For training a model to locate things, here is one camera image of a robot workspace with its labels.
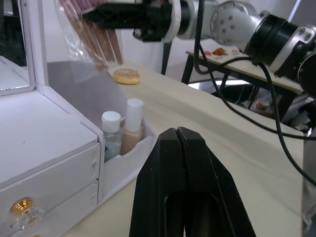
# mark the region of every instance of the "mirror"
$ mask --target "mirror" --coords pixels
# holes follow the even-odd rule
[[[25,33],[29,32],[23,29],[23,25],[28,27],[26,20],[26,2],[0,0],[0,95],[16,93],[10,92],[16,89],[27,91],[30,87],[25,51],[28,42]]]

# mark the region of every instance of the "small clear bottle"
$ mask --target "small clear bottle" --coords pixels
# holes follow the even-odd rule
[[[122,129],[120,115],[114,111],[102,114],[102,127],[105,138],[104,163],[120,154],[122,143]]]

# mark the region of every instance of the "white drawer organizer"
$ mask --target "white drawer organizer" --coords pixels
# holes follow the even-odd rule
[[[137,177],[158,135],[143,121],[144,139],[104,163],[101,115],[125,116],[126,96],[92,64],[54,63],[47,72],[42,0],[19,1],[30,83],[0,90],[0,236],[58,237]]]

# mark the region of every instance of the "clear plastic bag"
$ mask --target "clear plastic bag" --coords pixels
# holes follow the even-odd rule
[[[123,63],[120,32],[82,20],[83,10],[107,0],[55,0],[71,60],[93,62],[99,72]]]

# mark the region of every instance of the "drawer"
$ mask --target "drawer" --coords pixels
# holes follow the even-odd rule
[[[100,145],[97,144],[0,190],[0,233],[14,231],[17,216],[11,207],[23,198],[45,213],[99,177]]]
[[[96,208],[97,198],[98,182],[95,181],[45,214],[30,229],[19,231],[12,237],[60,237]]]

